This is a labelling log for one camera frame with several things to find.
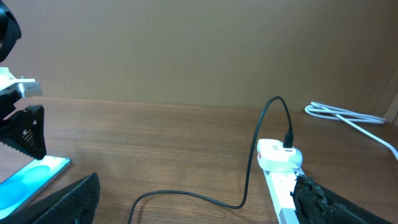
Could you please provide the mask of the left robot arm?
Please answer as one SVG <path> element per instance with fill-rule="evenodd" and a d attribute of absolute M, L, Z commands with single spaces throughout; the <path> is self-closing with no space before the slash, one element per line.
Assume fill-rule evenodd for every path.
<path fill-rule="evenodd" d="M 4 61 L 22 37 L 21 28 L 11 10 L 1 2 L 1 61 Z M 46 154 L 44 107 L 29 105 L 16 110 L 22 98 L 42 94 L 40 83 L 33 78 L 16 78 L 7 67 L 1 68 L 1 143 L 34 159 Z"/>

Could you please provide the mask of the turquoise screen Galaxy smartphone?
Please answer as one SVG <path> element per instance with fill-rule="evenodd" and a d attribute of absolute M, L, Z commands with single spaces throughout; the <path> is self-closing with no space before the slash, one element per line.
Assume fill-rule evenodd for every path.
<path fill-rule="evenodd" d="M 25 207 L 41 191 L 67 170 L 72 160 L 45 156 L 34 159 L 1 183 L 1 219 Z"/>

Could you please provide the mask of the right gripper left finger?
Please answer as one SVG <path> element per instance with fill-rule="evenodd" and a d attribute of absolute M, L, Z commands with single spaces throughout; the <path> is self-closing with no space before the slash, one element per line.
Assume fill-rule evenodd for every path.
<path fill-rule="evenodd" d="M 1 224 L 92 224 L 100 199 L 97 173 L 1 220 Z"/>

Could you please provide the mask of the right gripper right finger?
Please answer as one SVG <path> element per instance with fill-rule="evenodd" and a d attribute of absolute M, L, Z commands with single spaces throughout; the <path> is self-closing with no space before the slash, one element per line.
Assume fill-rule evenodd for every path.
<path fill-rule="evenodd" d="M 391 224 L 344 197 L 299 175 L 290 193 L 299 223 L 305 224 Z"/>

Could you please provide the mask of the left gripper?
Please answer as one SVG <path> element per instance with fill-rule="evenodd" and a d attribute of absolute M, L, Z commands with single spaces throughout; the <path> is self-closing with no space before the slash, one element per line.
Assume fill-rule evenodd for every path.
<path fill-rule="evenodd" d="M 16 90 L 1 95 L 1 142 L 27 156 L 42 160 L 47 154 L 44 139 L 44 107 L 28 106 L 4 119 L 16 109 L 14 103 L 20 99 L 21 95 Z"/>

